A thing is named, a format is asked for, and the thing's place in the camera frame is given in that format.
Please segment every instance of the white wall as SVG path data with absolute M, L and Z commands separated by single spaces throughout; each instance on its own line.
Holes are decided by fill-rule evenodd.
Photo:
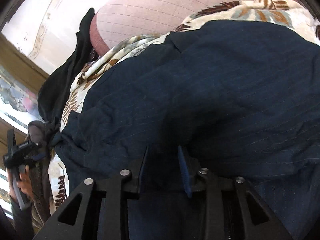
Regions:
M 25 0 L 2 33 L 22 53 L 51 74 L 72 54 L 75 33 L 89 8 L 108 0 Z

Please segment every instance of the screw head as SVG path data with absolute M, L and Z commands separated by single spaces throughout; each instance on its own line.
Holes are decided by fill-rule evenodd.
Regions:
M 120 174 L 121 174 L 122 176 L 127 176 L 127 175 L 130 174 L 130 171 L 129 171 L 129 170 L 122 170 L 122 171 L 120 171 Z
M 91 179 L 91 178 L 87 178 L 84 180 L 84 184 L 86 184 L 86 185 L 90 185 L 92 183 L 93 183 L 93 179 Z
M 207 174 L 208 173 L 208 169 L 207 168 L 201 168 L 201 170 L 199 171 L 201 174 Z
M 245 182 L 245 179 L 242 177 L 236 177 L 236 182 L 242 184 Z

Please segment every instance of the person's hand holding camera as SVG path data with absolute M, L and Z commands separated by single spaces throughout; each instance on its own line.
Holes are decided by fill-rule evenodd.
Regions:
M 8 169 L 7 169 L 7 173 L 8 173 L 10 196 L 15 202 L 17 202 L 17 197 L 14 192 L 13 185 L 12 185 L 12 175 Z M 30 177 L 29 177 L 29 166 L 28 165 L 26 166 L 26 173 L 24 173 L 24 174 L 20 173 L 20 179 L 21 179 L 21 181 L 19 181 L 17 183 L 18 187 L 21 189 L 21 191 L 24 194 L 26 194 L 28 196 L 28 198 L 30 200 L 33 200 L 33 192 L 32 192 L 32 186 L 31 186 L 31 181 L 30 181 Z

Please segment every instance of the sleeve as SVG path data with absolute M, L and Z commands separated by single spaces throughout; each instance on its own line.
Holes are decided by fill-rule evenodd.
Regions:
M 18 235 L 22 240 L 32 240 L 35 236 L 32 227 L 32 214 L 31 208 L 21 211 L 19 204 L 11 198 L 12 216 L 14 228 L 17 230 Z

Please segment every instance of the brown wooden beam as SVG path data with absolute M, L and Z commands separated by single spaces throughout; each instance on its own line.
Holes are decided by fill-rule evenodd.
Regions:
M 49 75 L 20 53 L 3 34 L 0 34 L 0 64 L 18 82 L 38 94 Z

